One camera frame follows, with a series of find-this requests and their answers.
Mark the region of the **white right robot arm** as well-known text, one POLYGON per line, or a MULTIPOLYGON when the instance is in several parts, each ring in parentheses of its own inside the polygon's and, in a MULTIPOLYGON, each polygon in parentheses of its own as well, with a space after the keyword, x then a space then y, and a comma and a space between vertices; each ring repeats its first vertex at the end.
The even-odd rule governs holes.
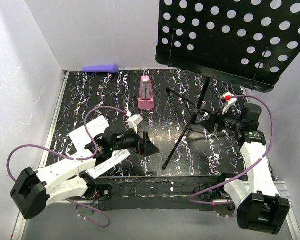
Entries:
POLYGON ((218 198, 232 201, 238 226, 241 229, 277 235, 290 211, 289 200, 280 196, 269 169, 265 135, 258 130, 262 108, 245 103, 239 115, 231 112, 232 101, 212 114, 202 123, 208 130, 231 130, 235 134, 240 153, 247 169, 249 187, 243 178, 223 173, 217 186, 206 185, 204 198, 209 201, 218 198))

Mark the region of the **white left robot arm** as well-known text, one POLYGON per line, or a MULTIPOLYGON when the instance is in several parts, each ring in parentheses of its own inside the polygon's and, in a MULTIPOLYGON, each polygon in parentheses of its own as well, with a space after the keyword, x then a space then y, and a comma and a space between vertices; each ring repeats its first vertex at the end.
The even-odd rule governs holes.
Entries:
POLYGON ((107 128, 84 148, 95 156, 90 160, 64 159, 37 170, 28 167, 20 173, 10 196, 24 219, 32 219, 48 205, 68 198, 103 198, 105 186, 99 185, 97 176, 88 170, 101 170, 113 157, 126 159, 130 150, 142 157, 160 152, 147 131, 137 133, 132 128, 116 133, 107 128))

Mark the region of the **black folding music stand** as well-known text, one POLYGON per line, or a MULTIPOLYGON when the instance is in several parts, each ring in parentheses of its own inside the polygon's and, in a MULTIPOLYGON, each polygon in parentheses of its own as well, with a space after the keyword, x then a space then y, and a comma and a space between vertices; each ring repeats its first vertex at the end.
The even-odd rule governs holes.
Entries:
POLYGON ((300 53, 300 0, 162 0, 155 60, 212 79, 271 92, 300 53))

